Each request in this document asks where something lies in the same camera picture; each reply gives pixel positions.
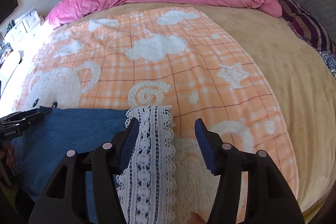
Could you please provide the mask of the right hand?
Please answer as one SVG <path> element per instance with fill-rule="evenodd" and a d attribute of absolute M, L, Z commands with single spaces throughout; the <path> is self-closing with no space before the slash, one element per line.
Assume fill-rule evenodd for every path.
<path fill-rule="evenodd" d="M 188 224 L 206 224 L 206 221 L 201 217 L 200 214 L 192 211 L 190 213 L 190 218 L 187 223 Z"/>

